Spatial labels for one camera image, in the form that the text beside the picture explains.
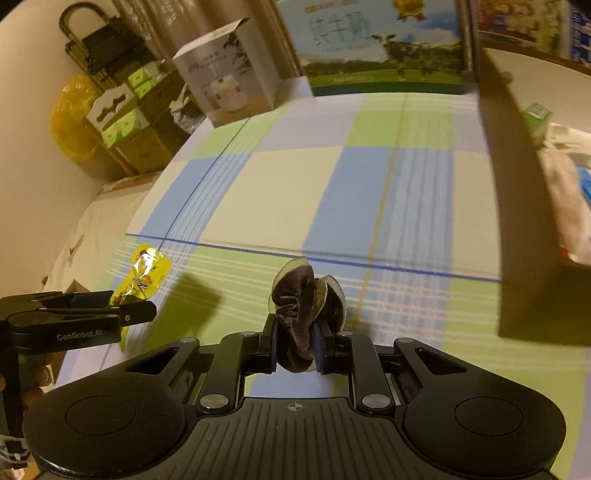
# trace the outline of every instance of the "blue object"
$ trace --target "blue object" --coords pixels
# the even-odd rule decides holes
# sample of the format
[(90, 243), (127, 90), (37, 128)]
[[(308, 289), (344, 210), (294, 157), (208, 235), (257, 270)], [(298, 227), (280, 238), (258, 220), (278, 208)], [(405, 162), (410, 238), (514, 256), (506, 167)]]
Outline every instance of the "blue object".
[(591, 202), (591, 172), (585, 167), (577, 168), (579, 172), (579, 181), (581, 182), (581, 190), (587, 202)]

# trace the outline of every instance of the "hand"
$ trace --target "hand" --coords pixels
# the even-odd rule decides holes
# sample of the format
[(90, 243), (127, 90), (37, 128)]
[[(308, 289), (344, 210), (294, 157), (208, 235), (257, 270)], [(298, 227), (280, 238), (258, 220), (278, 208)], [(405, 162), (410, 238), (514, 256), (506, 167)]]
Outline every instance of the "hand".
[[(35, 370), (35, 381), (37, 382), (36, 387), (32, 387), (22, 394), (22, 415), (28, 411), (29, 407), (38, 401), (43, 395), (44, 391), (40, 387), (46, 387), (51, 383), (51, 371), (48, 365), (50, 365), (55, 359), (54, 353), (49, 353), (45, 357), (44, 365), (39, 365)], [(0, 375), (0, 391), (6, 388), (6, 380)]]

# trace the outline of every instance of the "white box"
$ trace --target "white box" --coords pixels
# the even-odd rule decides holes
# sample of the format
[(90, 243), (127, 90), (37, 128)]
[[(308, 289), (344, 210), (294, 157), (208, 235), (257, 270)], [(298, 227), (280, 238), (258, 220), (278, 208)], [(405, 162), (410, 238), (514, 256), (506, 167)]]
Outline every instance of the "white box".
[(173, 62), (214, 127), (275, 106), (281, 79), (252, 19), (187, 43)]

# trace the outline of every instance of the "finger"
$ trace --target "finger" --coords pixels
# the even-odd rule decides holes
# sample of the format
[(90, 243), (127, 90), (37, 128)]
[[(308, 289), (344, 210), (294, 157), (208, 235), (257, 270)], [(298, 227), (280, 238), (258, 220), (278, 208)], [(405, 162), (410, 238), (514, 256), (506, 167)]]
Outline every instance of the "finger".
[(56, 360), (57, 354), (56, 353), (48, 353), (45, 356), (45, 364), (51, 365)]
[(35, 382), (40, 387), (46, 387), (51, 383), (51, 371), (45, 365), (40, 365), (35, 370)]
[(30, 407), (36, 401), (40, 400), (42, 396), (43, 390), (39, 387), (33, 387), (22, 394), (22, 400), (27, 407)]

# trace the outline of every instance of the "cardboard box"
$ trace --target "cardboard box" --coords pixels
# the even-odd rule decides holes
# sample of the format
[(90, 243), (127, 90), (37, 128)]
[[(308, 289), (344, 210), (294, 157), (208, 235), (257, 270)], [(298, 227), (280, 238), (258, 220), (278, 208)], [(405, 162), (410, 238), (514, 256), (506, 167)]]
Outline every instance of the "cardboard box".
[(170, 102), (178, 98), (184, 84), (185, 81), (178, 70), (173, 70), (138, 99), (138, 107), (148, 122), (153, 124), (168, 110)]
[(281, 79), (254, 20), (238, 20), (187, 43), (173, 62), (214, 127), (275, 106)]
[(173, 121), (169, 111), (113, 148), (140, 173), (162, 170), (187, 141), (189, 136)]
[(479, 78), (480, 117), (501, 228), (499, 335), (591, 345), (591, 267), (561, 254), (550, 192), (530, 132), (484, 49)]

